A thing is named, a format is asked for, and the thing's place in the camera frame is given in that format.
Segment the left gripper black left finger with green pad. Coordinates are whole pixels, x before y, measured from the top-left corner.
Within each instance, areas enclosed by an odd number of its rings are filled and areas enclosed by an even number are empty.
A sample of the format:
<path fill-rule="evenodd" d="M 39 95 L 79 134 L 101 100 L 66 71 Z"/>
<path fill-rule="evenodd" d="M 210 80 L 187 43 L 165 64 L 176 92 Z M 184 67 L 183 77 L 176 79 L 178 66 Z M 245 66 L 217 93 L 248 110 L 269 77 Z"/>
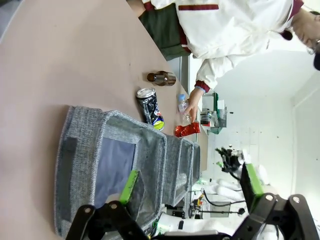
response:
<path fill-rule="evenodd" d="M 147 240 L 148 236 L 131 217 L 128 203 L 135 196 L 134 191 L 144 190 L 138 187 L 142 182 L 141 172 L 132 170 L 118 200 L 105 203 L 96 208 L 85 204 L 78 208 L 67 233 L 67 240 L 101 240 L 108 232 L 118 232 L 124 240 Z"/>

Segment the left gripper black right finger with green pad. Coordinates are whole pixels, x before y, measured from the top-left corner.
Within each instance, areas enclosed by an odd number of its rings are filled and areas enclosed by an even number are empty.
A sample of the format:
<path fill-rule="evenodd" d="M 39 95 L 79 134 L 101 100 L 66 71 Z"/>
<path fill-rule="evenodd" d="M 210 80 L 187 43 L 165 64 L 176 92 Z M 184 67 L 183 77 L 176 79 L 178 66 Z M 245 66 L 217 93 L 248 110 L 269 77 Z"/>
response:
<path fill-rule="evenodd" d="M 240 186 L 245 198 L 248 215 L 237 228 L 232 240 L 256 240 L 266 225 L 279 229 L 285 240 L 318 240 L 309 205 L 301 194 L 287 199 L 264 192 L 251 163 L 242 165 Z"/>

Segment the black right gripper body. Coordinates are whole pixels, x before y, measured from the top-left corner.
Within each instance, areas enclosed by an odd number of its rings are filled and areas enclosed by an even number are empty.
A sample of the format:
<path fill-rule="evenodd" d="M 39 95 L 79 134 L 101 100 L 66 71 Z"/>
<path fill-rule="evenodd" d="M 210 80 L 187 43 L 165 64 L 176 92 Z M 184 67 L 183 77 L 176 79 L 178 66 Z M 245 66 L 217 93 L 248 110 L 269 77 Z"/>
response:
<path fill-rule="evenodd" d="M 244 163 L 244 154 L 242 150 L 221 149 L 222 167 L 225 173 L 235 173 Z"/>

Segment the person's left hand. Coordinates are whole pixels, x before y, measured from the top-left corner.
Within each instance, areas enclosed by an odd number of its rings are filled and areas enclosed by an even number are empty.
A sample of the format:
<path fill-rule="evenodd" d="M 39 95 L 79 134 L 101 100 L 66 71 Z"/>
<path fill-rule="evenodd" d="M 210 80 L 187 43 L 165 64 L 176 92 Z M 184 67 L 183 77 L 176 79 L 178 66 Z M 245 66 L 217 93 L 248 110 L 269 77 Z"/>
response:
<path fill-rule="evenodd" d="M 185 109 L 185 114 L 189 115 L 190 122 L 194 123 L 197 117 L 198 103 L 204 95 L 205 91 L 202 88 L 195 87 L 189 95 L 188 107 Z"/>

